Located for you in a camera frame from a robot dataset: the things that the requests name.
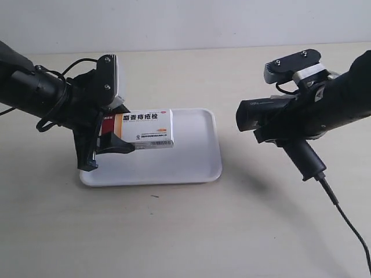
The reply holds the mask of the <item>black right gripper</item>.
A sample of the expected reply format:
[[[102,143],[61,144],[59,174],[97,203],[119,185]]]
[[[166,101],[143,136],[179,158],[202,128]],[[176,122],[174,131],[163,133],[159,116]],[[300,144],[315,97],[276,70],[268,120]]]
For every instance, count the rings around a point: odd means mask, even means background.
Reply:
[[[275,140],[309,139],[316,140],[327,131],[327,125],[318,124],[310,127],[315,119],[310,115],[310,108],[319,103],[318,96],[323,96],[324,87],[295,95],[271,96],[253,101],[253,130],[257,142]]]

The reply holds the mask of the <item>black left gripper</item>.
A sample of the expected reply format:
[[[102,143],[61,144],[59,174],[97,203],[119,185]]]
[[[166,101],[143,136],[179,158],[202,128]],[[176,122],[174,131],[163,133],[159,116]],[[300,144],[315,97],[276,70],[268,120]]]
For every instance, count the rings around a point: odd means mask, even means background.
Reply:
[[[102,134],[97,143],[105,107],[100,107],[95,100],[96,70],[68,78],[72,86],[71,122],[77,152],[77,166],[83,171],[97,169],[95,151],[97,154],[122,153],[127,154],[135,150],[135,146],[123,141],[113,132]],[[126,114],[130,110],[121,104],[109,111],[110,115]]]

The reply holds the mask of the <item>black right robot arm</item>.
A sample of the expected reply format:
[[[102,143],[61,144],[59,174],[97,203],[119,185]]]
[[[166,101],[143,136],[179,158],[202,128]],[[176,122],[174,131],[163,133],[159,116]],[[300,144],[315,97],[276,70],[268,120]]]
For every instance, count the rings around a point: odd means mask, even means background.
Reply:
[[[334,80],[321,82],[290,101],[267,124],[254,131],[257,142],[303,138],[370,116],[370,50]]]

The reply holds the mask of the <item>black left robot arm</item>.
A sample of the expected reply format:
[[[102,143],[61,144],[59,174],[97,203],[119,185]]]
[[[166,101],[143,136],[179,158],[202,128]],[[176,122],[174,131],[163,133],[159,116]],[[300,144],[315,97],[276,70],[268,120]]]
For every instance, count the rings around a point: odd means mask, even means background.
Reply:
[[[94,69],[68,78],[1,43],[1,103],[39,117],[40,133],[54,126],[72,130],[77,168],[83,171],[97,169],[97,154],[135,150],[132,143],[101,130],[104,118],[129,112],[118,94],[117,56],[106,54],[92,62]]]

